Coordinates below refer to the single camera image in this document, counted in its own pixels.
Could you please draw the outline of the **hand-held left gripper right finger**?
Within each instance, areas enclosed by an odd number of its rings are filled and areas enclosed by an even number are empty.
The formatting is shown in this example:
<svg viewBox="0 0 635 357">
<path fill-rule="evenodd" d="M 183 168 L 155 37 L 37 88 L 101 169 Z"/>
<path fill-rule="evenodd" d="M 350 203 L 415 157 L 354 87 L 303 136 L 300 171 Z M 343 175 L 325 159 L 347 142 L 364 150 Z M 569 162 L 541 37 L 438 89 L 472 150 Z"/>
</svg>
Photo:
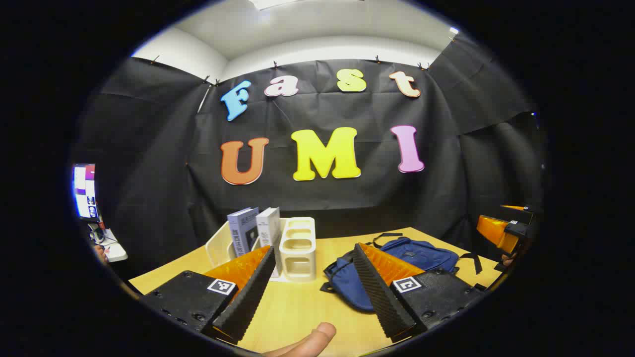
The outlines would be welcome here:
<svg viewBox="0 0 635 357">
<path fill-rule="evenodd" d="M 435 330 L 486 293 L 484 286 L 450 271 L 423 271 L 365 244 L 356 244 L 352 260 L 385 336 L 394 343 Z"/>
</svg>

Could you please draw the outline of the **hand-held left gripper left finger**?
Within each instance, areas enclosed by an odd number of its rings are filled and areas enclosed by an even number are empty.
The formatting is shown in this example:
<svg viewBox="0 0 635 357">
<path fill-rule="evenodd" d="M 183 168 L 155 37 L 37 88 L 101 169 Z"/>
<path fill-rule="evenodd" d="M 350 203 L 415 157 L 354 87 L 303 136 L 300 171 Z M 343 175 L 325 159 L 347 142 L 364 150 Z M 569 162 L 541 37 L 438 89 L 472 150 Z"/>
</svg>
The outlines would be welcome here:
<svg viewBox="0 0 635 357">
<path fill-rule="evenodd" d="M 274 267 L 275 250 L 264 246 L 205 274 L 184 270 L 140 300 L 186 329 L 235 344 L 244 337 Z"/>
</svg>

